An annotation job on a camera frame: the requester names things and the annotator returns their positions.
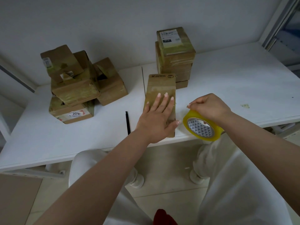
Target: packing tape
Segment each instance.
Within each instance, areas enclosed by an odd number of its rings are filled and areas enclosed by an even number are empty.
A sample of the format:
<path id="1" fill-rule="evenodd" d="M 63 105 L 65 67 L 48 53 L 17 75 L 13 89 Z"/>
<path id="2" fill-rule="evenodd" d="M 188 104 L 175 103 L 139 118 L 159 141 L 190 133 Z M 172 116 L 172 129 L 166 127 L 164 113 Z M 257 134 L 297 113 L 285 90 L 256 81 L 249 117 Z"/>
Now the packing tape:
<path id="1" fill-rule="evenodd" d="M 190 110 L 183 118 L 185 128 L 194 136 L 208 141 L 215 141 L 220 138 L 224 131 L 213 121 L 204 118 L 197 111 Z"/>

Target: hand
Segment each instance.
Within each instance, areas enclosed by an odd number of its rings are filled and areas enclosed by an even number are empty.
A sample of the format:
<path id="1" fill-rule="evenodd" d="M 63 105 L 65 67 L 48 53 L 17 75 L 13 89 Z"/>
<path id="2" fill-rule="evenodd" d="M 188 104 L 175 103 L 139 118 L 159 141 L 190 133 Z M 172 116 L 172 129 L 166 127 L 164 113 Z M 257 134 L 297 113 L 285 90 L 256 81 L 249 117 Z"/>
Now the hand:
<path id="1" fill-rule="evenodd" d="M 213 93 L 201 96 L 191 102 L 187 108 L 197 111 L 214 122 L 218 122 L 224 115 L 230 114 L 231 109 L 218 96 Z"/>
<path id="2" fill-rule="evenodd" d="M 163 101 L 160 101 L 161 95 L 160 93 L 157 95 L 153 106 L 149 108 L 149 102 L 144 108 L 144 111 L 137 123 L 137 128 L 135 131 L 139 131 L 143 136 L 146 137 L 147 142 L 157 143 L 163 139 L 165 139 L 170 133 L 174 132 L 174 130 L 179 125 L 179 121 L 173 121 L 167 126 L 167 120 L 170 116 L 172 109 L 174 107 L 174 97 L 171 98 L 168 106 L 168 93 L 164 95 Z"/>

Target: white pants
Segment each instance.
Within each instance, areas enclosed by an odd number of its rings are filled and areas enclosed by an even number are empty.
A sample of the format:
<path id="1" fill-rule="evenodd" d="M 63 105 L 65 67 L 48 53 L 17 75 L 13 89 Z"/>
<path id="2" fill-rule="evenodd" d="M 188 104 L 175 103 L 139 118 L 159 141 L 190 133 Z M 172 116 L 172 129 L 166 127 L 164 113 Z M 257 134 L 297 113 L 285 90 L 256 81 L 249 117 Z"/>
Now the white pants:
<path id="1" fill-rule="evenodd" d="M 105 155 L 101 150 L 77 154 L 69 186 Z M 227 134 L 202 146 L 193 168 L 199 176 L 210 177 L 197 224 L 292 224 L 283 198 Z M 133 168 L 124 185 L 136 175 Z M 152 224 L 152 220 L 123 186 L 104 224 Z"/>

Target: package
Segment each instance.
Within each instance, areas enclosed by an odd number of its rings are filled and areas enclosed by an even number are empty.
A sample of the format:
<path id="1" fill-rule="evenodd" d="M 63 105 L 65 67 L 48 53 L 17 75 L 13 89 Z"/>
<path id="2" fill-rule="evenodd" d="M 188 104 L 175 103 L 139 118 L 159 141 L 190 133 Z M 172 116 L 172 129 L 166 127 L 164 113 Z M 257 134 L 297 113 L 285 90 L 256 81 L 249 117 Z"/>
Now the package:
<path id="1" fill-rule="evenodd" d="M 97 73 L 103 73 L 107 78 L 118 74 L 117 70 L 108 57 L 94 63 L 93 65 Z"/>
<path id="2" fill-rule="evenodd" d="M 176 89 L 186 88 L 188 86 L 188 80 L 176 82 Z"/>
<path id="3" fill-rule="evenodd" d="M 171 97 L 174 97 L 174 100 L 176 102 L 175 98 L 175 91 L 176 91 L 176 78 L 174 75 L 166 75 L 166 74 L 152 74 L 149 75 L 148 79 L 148 86 L 147 86 L 147 91 L 146 91 L 146 98 L 145 98 L 145 103 L 144 106 L 146 106 L 146 103 L 149 101 L 150 107 L 153 105 L 153 102 L 155 101 L 157 94 L 161 93 L 161 100 L 160 103 L 163 100 L 163 95 L 167 92 L 169 95 L 169 101 Z M 170 117 L 167 120 L 166 125 L 170 124 L 171 122 L 176 120 L 176 115 L 175 115 L 175 103 L 174 107 L 172 110 L 172 113 Z M 168 137 L 174 137 L 175 132 L 170 134 Z"/>
<path id="4" fill-rule="evenodd" d="M 157 31 L 164 66 L 191 64 L 196 51 L 182 27 Z"/>
<path id="5" fill-rule="evenodd" d="M 51 98 L 49 113 L 65 124 L 85 120 L 94 116 L 94 101 L 84 102 L 72 107 L 64 104 L 58 97 Z"/>
<path id="6" fill-rule="evenodd" d="M 97 99 L 103 106 L 128 95 L 124 82 L 118 73 L 108 79 L 99 80 L 98 84 L 100 96 Z"/>
<path id="7" fill-rule="evenodd" d="M 56 82 L 63 81 L 63 76 L 74 77 L 83 72 L 76 57 L 67 45 L 40 54 L 48 75 Z"/>
<path id="8" fill-rule="evenodd" d="M 74 53 L 74 56 L 84 72 L 58 84 L 51 80 L 51 91 L 67 106 L 75 106 L 100 96 L 96 70 L 86 52 L 83 50 Z"/>
<path id="9" fill-rule="evenodd" d="M 159 74 L 174 74 L 176 82 L 186 81 L 190 79 L 192 64 L 183 64 L 176 66 L 163 66 L 158 42 L 155 42 L 156 65 Z"/>

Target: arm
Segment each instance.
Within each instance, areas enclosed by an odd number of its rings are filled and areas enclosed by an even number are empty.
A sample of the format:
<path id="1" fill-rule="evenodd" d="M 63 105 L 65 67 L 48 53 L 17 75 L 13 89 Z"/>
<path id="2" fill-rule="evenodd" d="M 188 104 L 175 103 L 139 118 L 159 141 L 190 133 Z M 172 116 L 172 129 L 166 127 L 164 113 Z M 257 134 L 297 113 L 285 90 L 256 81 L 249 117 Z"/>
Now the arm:
<path id="1" fill-rule="evenodd" d="M 103 224 L 125 179 L 148 144 L 164 139 L 179 124 L 174 121 L 165 126 L 174 98 L 167 107 L 168 95 L 158 107 L 159 101 L 160 94 L 151 109 L 147 104 L 135 131 L 67 189 L 35 225 Z"/>
<path id="2" fill-rule="evenodd" d="M 208 94 L 188 105 L 222 127 L 257 166 L 287 203 L 300 215 L 300 147 L 279 138 L 231 112 L 216 95 Z"/>

